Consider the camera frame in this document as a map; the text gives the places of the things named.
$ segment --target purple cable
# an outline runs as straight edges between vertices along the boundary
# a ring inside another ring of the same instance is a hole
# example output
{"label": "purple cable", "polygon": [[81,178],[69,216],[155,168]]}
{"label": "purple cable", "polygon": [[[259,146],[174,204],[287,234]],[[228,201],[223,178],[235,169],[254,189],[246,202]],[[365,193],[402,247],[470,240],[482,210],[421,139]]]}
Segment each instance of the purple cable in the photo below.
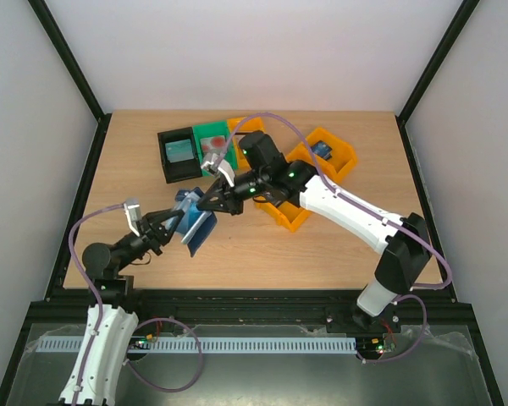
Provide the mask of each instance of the purple cable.
{"label": "purple cable", "polygon": [[423,339],[423,334],[425,334],[425,330],[427,329],[427,309],[425,308],[425,304],[423,303],[423,300],[421,300],[415,294],[405,294],[403,296],[398,297],[395,300],[395,302],[401,302],[401,301],[406,300],[406,299],[417,300],[417,302],[422,306],[423,324],[422,324],[422,330],[420,330],[420,335],[417,338],[417,340],[406,351],[402,352],[399,355],[396,355],[395,357],[391,357],[391,358],[386,358],[386,359],[364,359],[361,354],[357,353],[357,357],[362,361],[362,363],[364,363],[364,364],[382,364],[383,362],[397,361],[399,359],[405,358],[409,353],[414,351],[414,348],[416,348],[420,344],[420,342]]}
{"label": "purple cable", "polygon": [[[224,148],[220,152],[218,160],[215,162],[216,165],[218,165],[224,159],[224,157],[226,155],[226,152],[228,151],[229,146],[231,145],[232,139],[235,136],[235,133],[237,133],[237,131],[245,123],[247,123],[248,121],[252,120],[253,118],[257,118],[257,117],[270,117],[270,118],[274,118],[275,120],[278,120],[281,123],[283,123],[286,126],[288,126],[295,133],[295,135],[297,135],[299,137],[301,142],[305,145],[306,150],[308,151],[308,154],[311,157],[312,162],[314,162],[314,166],[316,167],[318,175],[320,175],[320,178],[322,179],[322,182],[325,185],[325,187],[328,188],[332,193],[335,193],[335,187],[328,181],[327,177],[325,176],[325,173],[323,173],[322,169],[320,168],[318,160],[316,159],[316,155],[314,154],[314,152],[312,152],[312,148],[311,148],[310,145],[308,145],[308,142],[306,141],[305,136],[290,121],[286,120],[283,117],[280,117],[277,114],[273,114],[271,112],[258,112],[256,114],[252,114],[251,116],[245,117],[242,120],[240,120],[239,123],[235,126],[234,130],[229,134],[229,138],[226,141],[226,144],[225,144]],[[352,198],[350,198],[350,197],[348,197],[346,195],[343,195],[340,192],[337,195],[342,200],[344,200],[345,202],[351,204],[355,208],[357,208],[357,209],[359,209],[361,211],[366,212],[368,215],[376,218],[379,221],[383,221],[384,216],[381,216],[377,212],[371,210],[369,207],[365,207],[361,203],[353,200]],[[406,228],[402,227],[401,225],[399,225],[399,224],[397,224],[395,222],[392,222],[392,221],[388,220],[387,224],[389,226],[393,227],[393,228],[396,228],[398,231],[402,232],[406,236],[410,237],[411,239],[413,239],[414,241],[419,243],[423,248],[425,248],[425,250],[429,251],[432,255],[434,255],[434,257],[440,262],[440,264],[442,264],[442,266],[446,270],[446,280],[443,281],[442,283],[415,283],[414,284],[414,288],[430,288],[430,289],[434,289],[434,290],[439,290],[439,289],[444,289],[445,287],[450,285],[450,283],[451,283],[451,281],[453,279],[453,273],[451,271],[450,264],[448,263],[448,261],[430,243],[428,243],[427,241],[424,241],[422,238],[420,238],[418,235],[414,234],[412,231],[407,230]]]}
{"label": "purple cable", "polygon": [[155,317],[153,319],[150,319],[150,320],[147,320],[147,321],[143,321],[139,326],[137,326],[137,328],[135,329],[136,331],[139,330],[140,328],[146,326],[147,324],[150,324],[150,323],[154,323],[156,321],[163,321],[163,322],[169,322],[169,323],[174,323],[176,324],[177,326],[181,326],[182,328],[184,328],[193,338],[194,340],[196,341],[196,346],[197,346],[197,353],[198,353],[198,357],[197,357],[197,370],[196,370],[196,373],[194,374],[194,376],[192,377],[192,379],[190,379],[190,382],[188,382],[186,385],[184,385],[183,387],[178,387],[176,389],[167,389],[165,387],[159,387],[158,385],[152,383],[152,382],[149,382],[146,378],[144,378],[143,376],[141,376],[141,374],[137,371],[137,369],[132,365],[132,363],[130,362],[129,359],[126,359],[124,362],[126,365],[129,366],[129,368],[131,369],[132,373],[135,375],[135,377],[137,379],[139,379],[141,381],[141,383],[144,383],[145,385],[147,385],[148,387],[152,388],[152,389],[155,389],[159,392],[166,392],[166,393],[177,393],[177,392],[183,392],[185,391],[186,389],[192,387],[192,385],[194,385],[197,380],[199,379],[200,375],[202,374],[202,371],[203,371],[203,352],[202,352],[202,344],[200,343],[200,339],[198,338],[198,336],[194,333],[194,331],[189,328],[186,324],[184,323],[181,323],[180,321],[176,321],[175,319],[168,319],[168,318],[165,318],[165,317]]}
{"label": "purple cable", "polygon": [[[91,214],[87,214],[86,216],[82,217],[74,226],[69,230],[68,235],[68,246],[69,246],[69,253],[71,254],[72,260],[74,260],[75,266],[77,266],[77,269],[79,270],[79,273],[85,279],[86,284],[88,285],[89,289],[94,294],[94,297],[96,298],[96,302],[98,303],[98,317],[96,320],[96,324],[94,325],[94,331],[97,332],[98,328],[100,327],[100,324],[102,323],[103,318],[103,302],[102,302],[102,296],[100,296],[98,290],[96,289],[96,286],[94,286],[94,283],[92,283],[91,279],[86,275],[85,270],[83,269],[83,266],[81,265],[81,262],[79,261],[79,257],[75,253],[75,247],[74,247],[74,235],[75,231],[77,231],[77,228],[80,227],[80,225],[88,220],[89,218],[92,218],[94,216],[97,216],[98,214],[105,213],[107,211],[113,211],[122,209],[124,207],[124,204],[121,203],[120,205],[113,205],[109,207],[104,207],[103,209],[96,210]],[[86,345],[85,353],[83,354],[83,358],[81,359],[80,365],[79,365],[79,374],[77,375],[77,382],[75,385],[77,387],[81,386],[81,381],[83,379],[83,373],[85,372],[86,368],[86,361],[88,360],[88,356],[91,352],[92,344],[94,343],[94,339],[96,336],[91,336],[88,340],[88,344]],[[77,398],[79,397],[79,392],[75,392],[74,396],[72,397],[71,406],[77,405]]]}

